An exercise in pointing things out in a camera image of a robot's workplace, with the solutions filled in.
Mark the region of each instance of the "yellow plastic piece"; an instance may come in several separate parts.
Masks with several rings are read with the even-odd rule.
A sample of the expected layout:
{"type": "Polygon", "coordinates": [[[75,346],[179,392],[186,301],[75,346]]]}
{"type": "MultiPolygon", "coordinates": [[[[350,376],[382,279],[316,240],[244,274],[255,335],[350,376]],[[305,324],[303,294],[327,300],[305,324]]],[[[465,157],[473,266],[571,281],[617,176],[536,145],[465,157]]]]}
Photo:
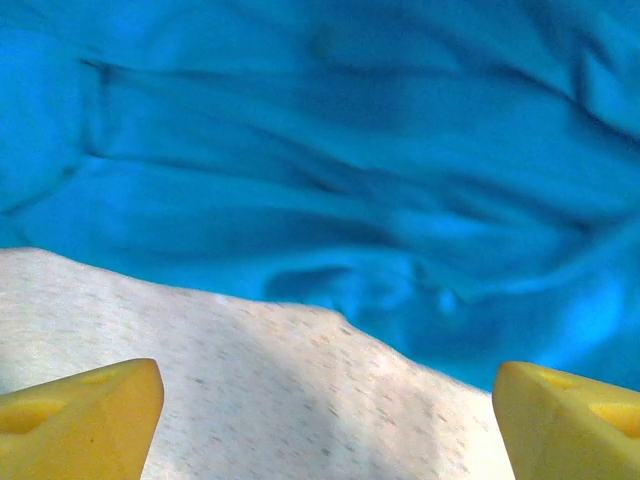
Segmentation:
{"type": "Polygon", "coordinates": [[[0,479],[139,480],[163,401],[150,359],[0,396],[0,479]]]}
{"type": "Polygon", "coordinates": [[[640,393],[509,362],[493,407],[517,480],[640,479],[640,393]]]}

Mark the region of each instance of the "wrinkled blue fabric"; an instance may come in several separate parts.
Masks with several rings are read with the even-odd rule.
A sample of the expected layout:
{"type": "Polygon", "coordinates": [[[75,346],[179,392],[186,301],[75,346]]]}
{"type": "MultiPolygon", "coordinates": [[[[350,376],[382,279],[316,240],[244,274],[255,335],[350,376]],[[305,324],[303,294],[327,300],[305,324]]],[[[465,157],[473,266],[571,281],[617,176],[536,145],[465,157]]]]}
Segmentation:
{"type": "Polygon", "coordinates": [[[640,390],[631,0],[0,0],[0,246],[640,390]]]}

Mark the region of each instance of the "speckled surface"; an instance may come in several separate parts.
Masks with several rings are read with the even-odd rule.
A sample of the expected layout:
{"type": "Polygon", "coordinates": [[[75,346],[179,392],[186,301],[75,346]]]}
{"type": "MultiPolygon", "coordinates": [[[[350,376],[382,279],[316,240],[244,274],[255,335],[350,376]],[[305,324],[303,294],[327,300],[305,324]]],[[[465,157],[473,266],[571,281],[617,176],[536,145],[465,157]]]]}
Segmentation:
{"type": "Polygon", "coordinates": [[[155,358],[144,479],[512,480],[487,394],[337,314],[0,251],[0,393],[155,358]]]}

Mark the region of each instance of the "yellow cheese-shaped piece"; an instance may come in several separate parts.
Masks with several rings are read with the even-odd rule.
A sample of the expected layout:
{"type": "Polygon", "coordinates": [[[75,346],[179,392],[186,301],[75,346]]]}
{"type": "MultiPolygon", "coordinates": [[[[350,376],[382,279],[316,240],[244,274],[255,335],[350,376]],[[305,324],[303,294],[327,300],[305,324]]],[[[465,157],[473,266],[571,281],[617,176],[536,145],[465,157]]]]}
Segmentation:
{"type": "Polygon", "coordinates": [[[493,407],[517,480],[640,479],[638,392],[509,362],[493,407]]]}
{"type": "Polygon", "coordinates": [[[139,480],[163,401],[150,359],[0,396],[0,479],[139,480]]]}

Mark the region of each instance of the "blue fabric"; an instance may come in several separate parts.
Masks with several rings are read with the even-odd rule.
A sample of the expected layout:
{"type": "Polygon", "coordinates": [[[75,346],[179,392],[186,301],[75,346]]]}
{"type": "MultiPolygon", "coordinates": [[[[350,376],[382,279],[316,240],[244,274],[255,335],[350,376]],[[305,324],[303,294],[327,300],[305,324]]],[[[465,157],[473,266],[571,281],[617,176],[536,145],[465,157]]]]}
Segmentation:
{"type": "Polygon", "coordinates": [[[640,390],[631,0],[0,0],[0,246],[640,390]]]}

